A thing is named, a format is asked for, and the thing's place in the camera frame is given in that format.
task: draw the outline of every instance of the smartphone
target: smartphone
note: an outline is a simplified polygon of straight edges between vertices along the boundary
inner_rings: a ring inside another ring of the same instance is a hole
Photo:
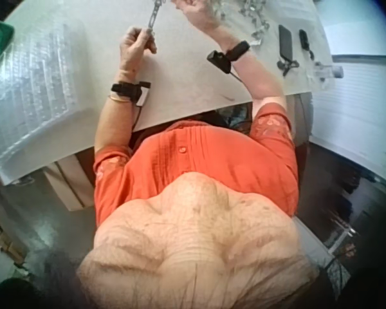
[[[279,25],[280,56],[287,61],[293,61],[293,43],[289,29]]]

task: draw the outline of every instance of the floor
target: floor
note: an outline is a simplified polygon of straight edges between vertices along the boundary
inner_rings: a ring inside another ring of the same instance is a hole
[[[311,144],[309,150],[298,218],[350,273],[363,267],[386,272],[386,183],[327,149]]]
[[[25,184],[0,188],[0,225],[32,256],[57,250],[80,259],[90,250],[95,233],[94,208],[70,212],[42,171]]]

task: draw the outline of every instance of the bubble wrap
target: bubble wrap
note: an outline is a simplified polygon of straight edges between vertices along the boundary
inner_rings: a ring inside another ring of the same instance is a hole
[[[72,117],[78,104],[74,76],[77,27],[40,24],[0,57],[0,164],[35,136]]]

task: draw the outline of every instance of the white wall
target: white wall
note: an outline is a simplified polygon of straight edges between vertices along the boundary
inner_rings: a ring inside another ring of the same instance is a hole
[[[386,55],[386,17],[373,0],[316,3],[332,55]]]
[[[386,55],[386,18],[374,2],[322,0],[317,8],[332,53]],[[337,64],[345,77],[313,94],[310,140],[386,179],[386,61]]]

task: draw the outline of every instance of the tabletop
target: tabletop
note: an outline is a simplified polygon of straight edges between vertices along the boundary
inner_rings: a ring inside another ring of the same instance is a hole
[[[241,39],[254,41],[252,21],[241,16],[235,7],[237,1],[221,0],[221,3],[226,11],[223,22],[227,27]],[[38,136],[0,166],[4,184],[93,146],[98,115],[118,67],[120,38],[131,25],[147,26],[153,7],[153,0],[25,0],[10,14],[6,23],[15,27],[16,36],[28,35],[29,29],[40,20],[58,15],[80,25],[90,70],[90,76],[83,77],[83,83],[91,96],[85,112]],[[265,31],[262,44],[252,50],[283,83],[285,94],[333,87],[331,80],[323,83],[313,78],[314,62],[300,45],[299,30],[304,29],[309,35],[315,60],[322,64],[333,63],[313,2],[267,1],[263,15],[269,29]],[[300,68],[290,70],[286,78],[277,67],[280,24],[291,30],[293,58],[300,63]],[[207,62],[207,55],[218,50],[216,43],[189,25],[170,0],[158,12],[154,36],[158,54],[146,56],[140,72],[140,80],[151,82],[152,88],[136,131],[251,99],[240,82]]]

